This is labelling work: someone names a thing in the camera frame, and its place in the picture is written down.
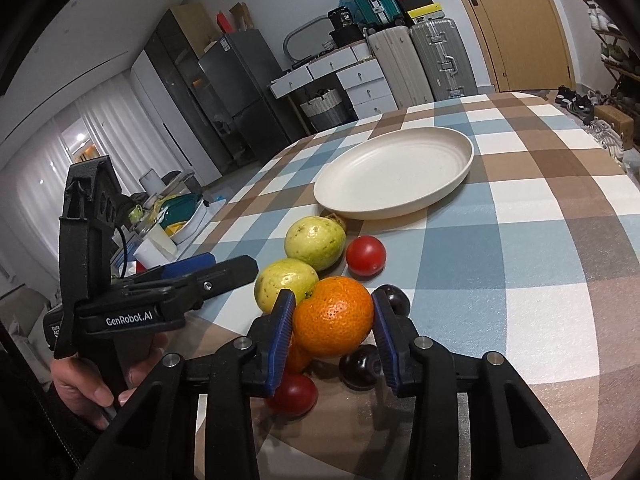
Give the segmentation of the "person's left hand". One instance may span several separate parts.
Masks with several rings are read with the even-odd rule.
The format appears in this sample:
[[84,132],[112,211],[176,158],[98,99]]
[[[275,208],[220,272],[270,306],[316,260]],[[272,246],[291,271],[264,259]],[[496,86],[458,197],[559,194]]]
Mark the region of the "person's left hand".
[[[128,368],[126,377],[130,389],[119,393],[119,405],[128,401],[137,386],[142,384],[153,367],[160,362],[168,341],[166,333],[155,334],[148,356]],[[52,384],[61,401],[74,414],[87,419],[98,429],[105,429],[108,426],[105,410],[113,405],[114,394],[103,381],[98,369],[78,356],[70,356],[60,360],[53,359],[50,371]]]

